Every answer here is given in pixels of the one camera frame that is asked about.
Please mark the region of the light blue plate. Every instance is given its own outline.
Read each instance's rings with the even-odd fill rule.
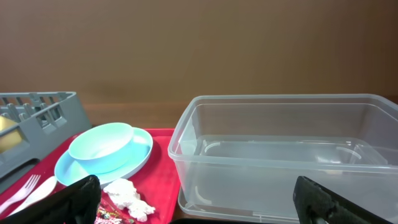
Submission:
[[[124,165],[116,170],[104,174],[95,174],[99,178],[101,188],[107,186],[108,183],[118,178],[127,179],[138,172],[148,161],[153,143],[152,136],[147,131],[141,128],[134,128],[134,135],[132,138],[133,147],[131,150],[146,151],[146,157],[144,159],[134,159],[133,156],[131,156]],[[54,175],[61,184],[69,186],[76,181],[85,178],[89,173],[87,173],[87,171],[69,155],[69,152],[66,151],[57,161]]]

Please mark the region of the crumpled white napkin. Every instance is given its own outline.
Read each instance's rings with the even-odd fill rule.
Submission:
[[[104,188],[112,202],[119,209],[128,208],[129,214],[140,222],[147,221],[147,215],[153,214],[155,208],[140,200],[140,195],[131,181],[117,179]]]

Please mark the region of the wooden table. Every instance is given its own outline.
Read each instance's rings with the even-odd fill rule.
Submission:
[[[398,103],[398,96],[387,96]],[[85,105],[87,115],[94,125],[124,122],[140,128],[174,128],[189,102],[174,103],[120,103]],[[183,213],[178,204],[174,209],[173,220],[194,217]]]

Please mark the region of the brown wall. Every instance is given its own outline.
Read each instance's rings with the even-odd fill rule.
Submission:
[[[0,91],[398,95],[395,0],[2,0]]]

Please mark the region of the white plastic fork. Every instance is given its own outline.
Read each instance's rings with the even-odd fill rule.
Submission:
[[[17,193],[0,205],[0,214],[2,214],[2,212],[5,211],[8,206],[25,199],[35,188],[39,179],[40,175],[32,175],[29,177],[29,180],[27,180],[27,182],[21,187],[21,189],[17,191]]]

